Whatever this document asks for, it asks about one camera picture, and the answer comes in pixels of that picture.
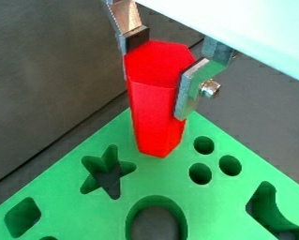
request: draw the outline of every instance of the gray wall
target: gray wall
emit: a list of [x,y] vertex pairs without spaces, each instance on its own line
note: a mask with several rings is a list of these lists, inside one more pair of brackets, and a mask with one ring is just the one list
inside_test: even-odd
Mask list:
[[[139,7],[151,37],[202,35]],[[99,0],[0,0],[0,178],[124,91]]]

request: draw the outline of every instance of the hole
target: hole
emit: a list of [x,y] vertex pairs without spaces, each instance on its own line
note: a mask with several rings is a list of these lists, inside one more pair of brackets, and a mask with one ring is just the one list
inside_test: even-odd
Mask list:
[[150,206],[135,216],[131,224],[131,240],[179,240],[180,230],[168,209]]
[[186,240],[188,225],[178,204],[163,196],[143,198],[129,210],[127,240]]
[[214,141],[202,136],[194,140],[194,149],[199,154],[207,155],[214,151]]
[[40,240],[56,240],[56,238],[52,237],[52,236],[45,236],[45,237],[43,237]]
[[203,163],[195,163],[190,167],[190,178],[194,183],[204,185],[211,180],[211,170]]
[[121,196],[120,178],[135,171],[135,165],[119,161],[117,146],[109,145],[101,157],[84,156],[83,165],[89,171],[80,192],[88,194],[97,188],[103,188],[109,197],[116,200]]
[[24,199],[8,211],[4,221],[13,238],[20,237],[35,225],[41,217],[41,212],[32,198]]
[[228,176],[236,176],[242,171],[242,164],[239,160],[230,155],[220,158],[219,167],[223,173]]
[[283,216],[276,205],[276,190],[271,183],[263,182],[246,205],[246,211],[259,225],[279,240],[299,240],[299,226]]

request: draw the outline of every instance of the square hole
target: square hole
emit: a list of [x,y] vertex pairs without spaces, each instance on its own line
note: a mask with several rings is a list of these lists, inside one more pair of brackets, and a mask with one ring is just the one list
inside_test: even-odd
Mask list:
[[24,199],[8,211],[4,221],[13,238],[20,237],[41,217],[40,209],[32,198]]

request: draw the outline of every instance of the green foam board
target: green foam board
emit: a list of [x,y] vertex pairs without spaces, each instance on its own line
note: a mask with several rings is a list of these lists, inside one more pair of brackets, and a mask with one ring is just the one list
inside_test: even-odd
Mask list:
[[[112,199],[95,175],[117,162]],[[196,112],[168,157],[140,154],[129,110],[0,205],[0,240],[129,239],[152,205],[172,212],[182,239],[267,240],[291,231],[299,240],[299,185]]]

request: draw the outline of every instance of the star-shaped hole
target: star-shaped hole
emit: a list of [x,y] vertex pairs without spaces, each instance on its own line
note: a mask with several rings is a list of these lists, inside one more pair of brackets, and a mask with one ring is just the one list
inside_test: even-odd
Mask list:
[[89,172],[80,191],[88,194],[97,188],[103,188],[112,199],[121,195],[120,178],[135,171],[135,164],[119,161],[117,147],[109,145],[101,157],[84,156],[83,165]]

